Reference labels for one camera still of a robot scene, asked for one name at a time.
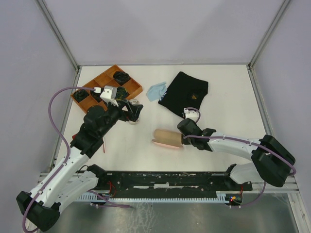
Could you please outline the pink glasses case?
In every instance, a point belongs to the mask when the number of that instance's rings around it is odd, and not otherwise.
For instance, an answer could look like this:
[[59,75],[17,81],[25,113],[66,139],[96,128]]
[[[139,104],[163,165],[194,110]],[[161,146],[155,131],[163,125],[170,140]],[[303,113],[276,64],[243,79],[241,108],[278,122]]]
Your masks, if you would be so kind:
[[156,145],[173,149],[183,148],[181,133],[165,129],[156,129],[154,130],[153,137],[152,142]]

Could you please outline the marble pattern glasses case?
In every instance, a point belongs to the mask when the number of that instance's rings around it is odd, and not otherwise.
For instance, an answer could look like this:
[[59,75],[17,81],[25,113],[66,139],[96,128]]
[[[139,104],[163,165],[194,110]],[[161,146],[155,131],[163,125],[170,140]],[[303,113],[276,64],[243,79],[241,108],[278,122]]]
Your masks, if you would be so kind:
[[131,104],[131,111],[133,112],[133,115],[136,117],[134,121],[130,121],[129,123],[132,125],[138,124],[141,112],[140,102],[137,99],[131,99],[129,100],[129,103]]

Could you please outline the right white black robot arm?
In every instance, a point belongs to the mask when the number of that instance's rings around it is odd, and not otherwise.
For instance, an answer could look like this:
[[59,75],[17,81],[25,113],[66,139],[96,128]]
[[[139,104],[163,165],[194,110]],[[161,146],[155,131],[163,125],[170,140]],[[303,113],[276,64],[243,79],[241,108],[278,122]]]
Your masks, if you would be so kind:
[[287,178],[295,174],[295,158],[273,136],[262,139],[240,138],[225,135],[215,129],[200,129],[196,122],[186,118],[177,125],[181,142],[198,150],[223,152],[249,160],[243,165],[231,165],[223,177],[223,184],[234,190],[245,182],[264,181],[275,187],[282,187]]

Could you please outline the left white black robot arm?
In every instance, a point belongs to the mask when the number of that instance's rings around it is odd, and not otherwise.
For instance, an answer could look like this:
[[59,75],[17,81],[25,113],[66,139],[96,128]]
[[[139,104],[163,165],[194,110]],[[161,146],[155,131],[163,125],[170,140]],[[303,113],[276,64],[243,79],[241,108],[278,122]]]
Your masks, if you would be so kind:
[[142,109],[142,104],[132,104],[128,100],[118,101],[116,105],[109,103],[106,109],[100,105],[90,107],[79,132],[68,144],[63,159],[30,192],[21,191],[17,195],[23,220],[29,220],[38,230],[46,232],[57,222],[64,209],[83,193],[93,188],[105,188],[105,171],[97,165],[91,165],[72,184],[68,181],[103,145],[103,137],[117,121],[136,122]]

